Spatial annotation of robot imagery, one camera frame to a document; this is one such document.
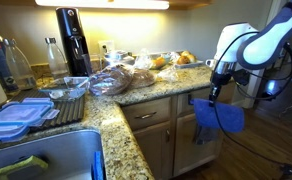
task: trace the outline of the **stainless steel sink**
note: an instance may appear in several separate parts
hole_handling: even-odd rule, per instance
[[[0,149],[0,169],[36,156],[48,164],[47,169],[38,173],[24,168],[21,173],[23,168],[20,168],[12,172],[9,179],[29,179],[27,175],[32,174],[31,179],[35,180],[86,180],[91,179],[94,153],[101,151],[100,134],[96,130],[76,130]]]

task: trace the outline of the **wooden floor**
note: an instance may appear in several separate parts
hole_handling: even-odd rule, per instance
[[[260,101],[245,110],[244,131],[230,136],[252,151],[275,161],[292,164],[292,82],[273,101]],[[245,150],[225,137],[219,157],[174,180],[281,179],[277,164]]]

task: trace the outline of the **green sponge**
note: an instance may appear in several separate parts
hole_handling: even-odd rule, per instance
[[[48,164],[36,156],[0,169],[0,180],[30,179],[48,168]]]

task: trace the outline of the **wall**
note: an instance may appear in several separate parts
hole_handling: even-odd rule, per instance
[[[190,11],[79,9],[90,53],[98,40],[114,40],[116,49],[139,53],[190,50],[198,59],[214,56],[222,28],[247,21],[264,27],[271,0],[215,0]],[[55,8],[0,6],[0,34],[15,38],[32,65],[47,63],[45,37],[62,47]]]

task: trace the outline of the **kitchen sink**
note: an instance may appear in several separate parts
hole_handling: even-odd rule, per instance
[[[101,139],[97,130],[71,131],[0,149],[0,174],[12,169],[12,166],[19,166],[6,174],[9,180],[93,179],[93,169],[100,170],[103,167],[101,152]],[[38,166],[16,165],[33,156],[48,166],[41,169]]]

